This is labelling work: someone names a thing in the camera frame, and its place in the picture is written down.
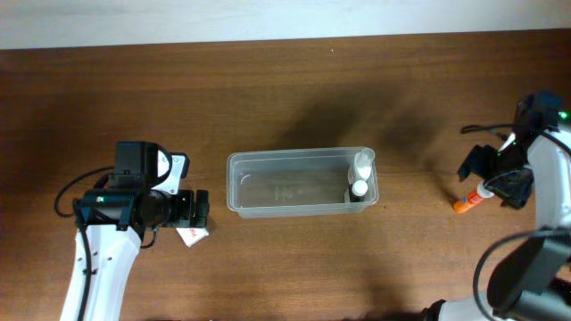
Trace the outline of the white bottle clear cap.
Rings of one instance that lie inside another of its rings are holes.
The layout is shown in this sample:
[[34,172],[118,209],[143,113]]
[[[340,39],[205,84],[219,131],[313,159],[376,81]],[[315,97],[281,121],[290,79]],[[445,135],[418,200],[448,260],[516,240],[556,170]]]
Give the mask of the white bottle clear cap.
[[370,178],[375,157],[375,152],[370,148],[364,148],[353,156],[352,164],[348,170],[350,185],[357,180],[367,181]]

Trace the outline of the white Panadol medicine box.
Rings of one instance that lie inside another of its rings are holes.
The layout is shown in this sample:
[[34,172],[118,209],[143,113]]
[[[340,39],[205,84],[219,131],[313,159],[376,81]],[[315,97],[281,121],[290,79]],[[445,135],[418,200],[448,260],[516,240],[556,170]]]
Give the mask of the white Panadol medicine box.
[[197,227],[177,228],[177,232],[187,247],[192,247],[209,235],[206,228]]

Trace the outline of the black bottle white cap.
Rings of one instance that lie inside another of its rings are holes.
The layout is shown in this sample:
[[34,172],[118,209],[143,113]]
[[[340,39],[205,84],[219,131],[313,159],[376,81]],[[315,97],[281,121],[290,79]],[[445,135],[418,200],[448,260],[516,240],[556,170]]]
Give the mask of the black bottle white cap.
[[343,200],[345,203],[362,202],[368,192],[368,183],[365,180],[356,180],[346,189]]

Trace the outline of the orange tube white cap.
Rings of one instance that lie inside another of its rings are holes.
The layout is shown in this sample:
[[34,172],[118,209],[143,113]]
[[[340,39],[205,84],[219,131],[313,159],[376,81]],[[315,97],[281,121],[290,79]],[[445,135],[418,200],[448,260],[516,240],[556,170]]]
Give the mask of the orange tube white cap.
[[483,200],[490,199],[494,193],[479,185],[475,190],[454,203],[453,209],[456,213],[462,214],[475,207]]

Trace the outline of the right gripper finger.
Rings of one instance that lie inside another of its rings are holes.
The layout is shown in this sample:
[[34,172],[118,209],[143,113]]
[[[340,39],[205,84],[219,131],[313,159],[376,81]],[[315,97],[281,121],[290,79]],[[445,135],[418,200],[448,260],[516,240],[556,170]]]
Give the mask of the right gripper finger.
[[494,172],[496,150],[490,145],[475,145],[460,165],[457,174],[459,181],[463,182],[470,174],[488,180]]
[[502,199],[501,207],[520,210],[527,204],[534,181],[494,181],[490,190]]

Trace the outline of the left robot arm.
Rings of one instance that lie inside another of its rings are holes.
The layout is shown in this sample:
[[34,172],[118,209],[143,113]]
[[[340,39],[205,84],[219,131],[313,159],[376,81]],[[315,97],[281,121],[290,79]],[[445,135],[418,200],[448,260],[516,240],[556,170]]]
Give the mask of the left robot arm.
[[188,247],[208,236],[206,190],[186,190],[190,160],[146,142],[118,142],[113,165],[72,202],[78,229],[63,320],[116,320],[137,255],[151,248],[145,233],[174,228]]

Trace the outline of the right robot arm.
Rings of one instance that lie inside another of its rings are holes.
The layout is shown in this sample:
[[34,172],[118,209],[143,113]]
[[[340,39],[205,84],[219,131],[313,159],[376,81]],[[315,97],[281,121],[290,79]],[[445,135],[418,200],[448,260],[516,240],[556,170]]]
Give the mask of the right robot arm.
[[568,320],[570,283],[570,112],[560,96],[540,91],[522,98],[505,126],[501,148],[476,145],[458,169],[474,174],[504,207],[535,198],[535,227],[490,245],[476,264],[472,296],[439,300],[422,320]]

